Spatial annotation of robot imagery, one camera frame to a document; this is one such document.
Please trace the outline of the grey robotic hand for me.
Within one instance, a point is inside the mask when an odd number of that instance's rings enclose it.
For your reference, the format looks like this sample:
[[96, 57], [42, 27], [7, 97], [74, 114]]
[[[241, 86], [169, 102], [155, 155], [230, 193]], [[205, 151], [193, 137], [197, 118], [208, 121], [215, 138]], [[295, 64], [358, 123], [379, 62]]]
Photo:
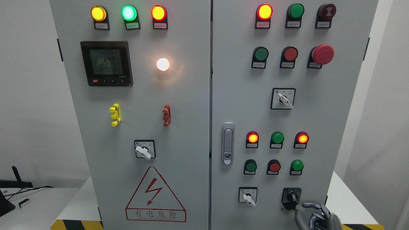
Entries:
[[295, 223], [300, 230], [341, 230], [342, 224], [338, 216], [331, 213], [323, 204], [303, 203], [303, 208], [314, 208], [321, 213], [312, 213], [309, 223], [305, 222], [303, 213], [295, 210]]

